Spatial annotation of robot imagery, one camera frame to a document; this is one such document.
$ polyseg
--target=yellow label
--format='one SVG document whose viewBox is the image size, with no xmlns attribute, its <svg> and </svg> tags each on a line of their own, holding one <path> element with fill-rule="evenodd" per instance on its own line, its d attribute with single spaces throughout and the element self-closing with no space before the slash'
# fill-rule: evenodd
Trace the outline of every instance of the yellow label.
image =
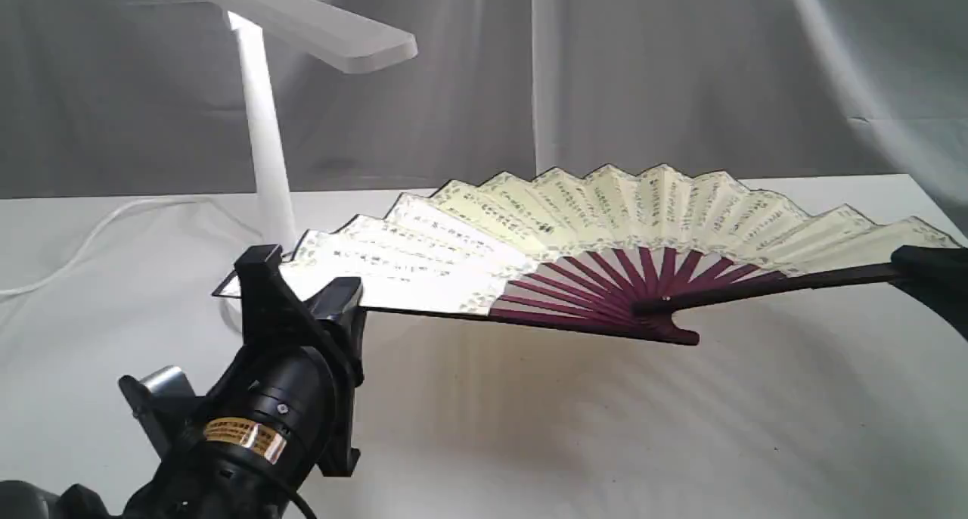
<svg viewBox="0 0 968 519">
<path fill-rule="evenodd" d="M 225 442 L 251 449 L 272 464 L 276 464 L 286 448 L 286 439 L 276 430 L 239 417 L 212 419 L 205 425 L 204 433 L 208 442 Z"/>
</svg>

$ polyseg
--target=white table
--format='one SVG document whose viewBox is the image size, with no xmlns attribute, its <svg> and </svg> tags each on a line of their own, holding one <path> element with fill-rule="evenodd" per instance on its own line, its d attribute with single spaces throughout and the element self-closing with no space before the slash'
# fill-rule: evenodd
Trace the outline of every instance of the white table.
<svg viewBox="0 0 968 519">
<path fill-rule="evenodd" d="M 808 211 L 849 202 L 955 232 L 906 176 L 749 183 Z M 329 229 L 381 216 L 396 194 L 297 194 L 297 219 Z M 220 199 L 254 220 L 252 196 Z M 0 202 L 0 287 L 51 271 L 124 201 Z M 55 492 L 80 482 L 119 512 L 158 459 L 115 381 L 177 364 L 198 391 L 214 382 L 240 340 L 208 293 L 249 240 L 207 206 L 139 213 L 63 281 L 0 303 L 0 478 Z M 319 516 L 353 519 L 968 510 L 968 343 L 925 306 L 869 285 L 680 320 L 698 347 L 373 315 L 362 461 L 350 479 L 313 474 L 301 493 Z"/>
</svg>

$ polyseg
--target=gray backdrop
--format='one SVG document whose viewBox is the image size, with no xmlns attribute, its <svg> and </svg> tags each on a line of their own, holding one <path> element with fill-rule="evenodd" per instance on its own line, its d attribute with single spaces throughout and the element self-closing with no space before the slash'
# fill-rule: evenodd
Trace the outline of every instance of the gray backdrop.
<svg viewBox="0 0 968 519">
<path fill-rule="evenodd" d="M 267 37 L 296 189 L 665 161 L 902 170 L 968 205 L 964 0 L 324 1 L 410 30 L 420 54 L 343 76 Z M 0 196 L 252 191 L 213 5 L 0 0 L 0 33 Z"/>
</svg>

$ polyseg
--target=hand fan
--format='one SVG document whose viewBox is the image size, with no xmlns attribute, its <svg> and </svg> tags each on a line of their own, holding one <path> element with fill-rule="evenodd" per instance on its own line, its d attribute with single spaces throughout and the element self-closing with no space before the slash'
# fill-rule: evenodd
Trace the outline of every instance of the hand fan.
<svg viewBox="0 0 968 519">
<path fill-rule="evenodd" d="M 402 194 L 383 219 L 305 233 L 281 274 L 300 299 L 360 277 L 370 311 L 695 344 L 649 305 L 884 281 L 886 266 L 871 264 L 902 244 L 959 247 L 917 218 L 875 225 L 846 205 L 809 215 L 722 171 L 691 178 L 659 165 L 634 176 L 606 165 L 584 178 L 556 168 Z M 237 281 L 216 295 L 237 297 Z"/>
</svg>

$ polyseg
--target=white desk lamp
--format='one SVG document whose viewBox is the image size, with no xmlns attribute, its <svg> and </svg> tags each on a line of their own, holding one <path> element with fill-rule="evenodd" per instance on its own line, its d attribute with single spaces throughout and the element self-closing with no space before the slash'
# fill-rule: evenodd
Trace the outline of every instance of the white desk lamp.
<svg viewBox="0 0 968 519">
<path fill-rule="evenodd" d="M 414 34 L 316 0 L 207 0 L 225 9 L 235 32 L 249 120 L 262 239 L 283 250 L 298 240 L 262 31 L 346 73 L 365 73 L 416 56 Z"/>
</svg>

